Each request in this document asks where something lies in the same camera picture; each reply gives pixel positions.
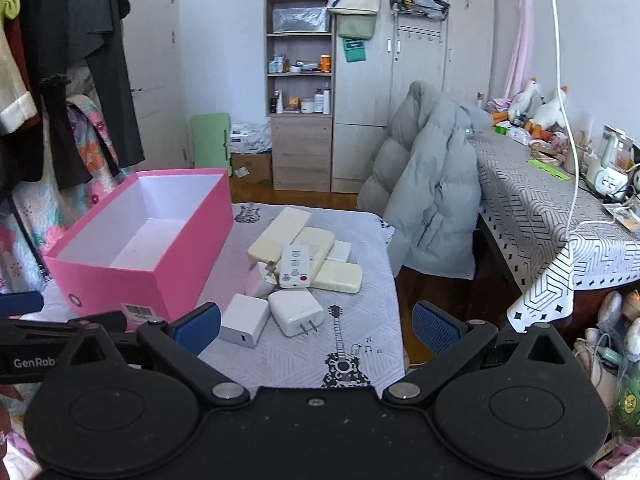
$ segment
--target wooden shelf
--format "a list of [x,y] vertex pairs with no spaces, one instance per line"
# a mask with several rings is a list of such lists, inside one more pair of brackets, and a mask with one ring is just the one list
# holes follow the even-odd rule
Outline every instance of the wooden shelf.
[[294,76],[294,77],[300,77],[300,76],[321,76],[321,77],[331,77],[331,73],[330,72],[300,72],[300,73],[295,73],[295,72],[276,72],[273,74],[267,74],[267,77],[282,77],[282,76]]
[[308,117],[315,117],[315,118],[328,118],[328,119],[332,119],[333,118],[333,114],[316,114],[316,113],[312,113],[312,114],[303,114],[302,112],[300,112],[299,114],[267,114],[267,117],[284,117],[284,118],[289,118],[289,117],[297,117],[297,118],[308,118]]
[[304,38],[307,36],[325,36],[330,38],[332,36],[332,32],[273,32],[271,34],[267,34],[267,38]]

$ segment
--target floral fabric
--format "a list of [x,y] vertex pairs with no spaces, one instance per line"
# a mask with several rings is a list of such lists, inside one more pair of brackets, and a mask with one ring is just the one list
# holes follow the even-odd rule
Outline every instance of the floral fabric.
[[[109,194],[122,180],[123,173],[111,175],[97,135],[118,163],[101,111],[83,95],[67,98],[67,113],[81,159],[93,179],[80,186],[58,190],[49,143],[49,117],[44,113],[45,161],[42,180],[21,182],[13,197],[31,240],[46,254],[84,213]],[[45,280],[31,254],[14,216],[0,211],[0,293],[42,290]]]

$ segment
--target patterned tablecloth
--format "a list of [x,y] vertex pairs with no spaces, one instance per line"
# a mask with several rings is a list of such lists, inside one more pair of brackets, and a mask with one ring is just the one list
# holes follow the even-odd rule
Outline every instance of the patterned tablecloth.
[[[593,290],[640,279],[640,240],[619,225],[588,224],[566,246],[566,220],[574,178],[562,181],[527,161],[527,146],[494,132],[470,140],[478,155],[481,215],[494,235],[531,314],[573,299],[573,290]],[[578,192],[572,226],[611,220],[602,203]]]
[[[244,278],[251,266],[246,250],[284,206],[249,203],[234,204],[233,208],[234,225],[198,302],[214,301],[222,313],[234,294],[244,292]],[[328,361],[337,352],[336,338],[341,336],[353,371],[361,372],[353,377],[363,386],[374,386],[380,394],[404,376],[398,297],[386,254],[394,229],[371,213],[300,209],[312,214],[310,227],[327,229],[336,240],[351,243],[350,262],[363,270],[360,292],[341,294],[312,288],[311,293],[326,311],[317,333],[310,330],[308,335],[286,337],[270,317],[255,349],[216,339],[200,358],[252,392],[258,386],[321,388],[328,385],[326,378],[335,384],[327,377]],[[44,297],[43,310],[25,318],[66,321],[75,317],[55,282],[49,282]],[[332,305],[341,309],[336,321],[328,311]]]

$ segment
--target metal screw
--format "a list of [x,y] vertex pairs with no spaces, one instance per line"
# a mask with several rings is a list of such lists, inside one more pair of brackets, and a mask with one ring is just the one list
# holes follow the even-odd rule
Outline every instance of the metal screw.
[[237,399],[244,394],[244,388],[238,383],[216,384],[211,390],[219,399]]
[[396,399],[413,399],[420,395],[420,387],[413,383],[396,383],[389,386],[389,393]]

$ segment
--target pink curtain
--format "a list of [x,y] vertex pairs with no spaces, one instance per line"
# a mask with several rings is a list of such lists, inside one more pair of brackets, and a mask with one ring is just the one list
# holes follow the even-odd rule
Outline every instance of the pink curtain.
[[528,76],[527,71],[533,51],[533,26],[533,0],[520,0],[520,25],[509,63],[509,73],[504,88],[505,99],[511,99],[518,94]]

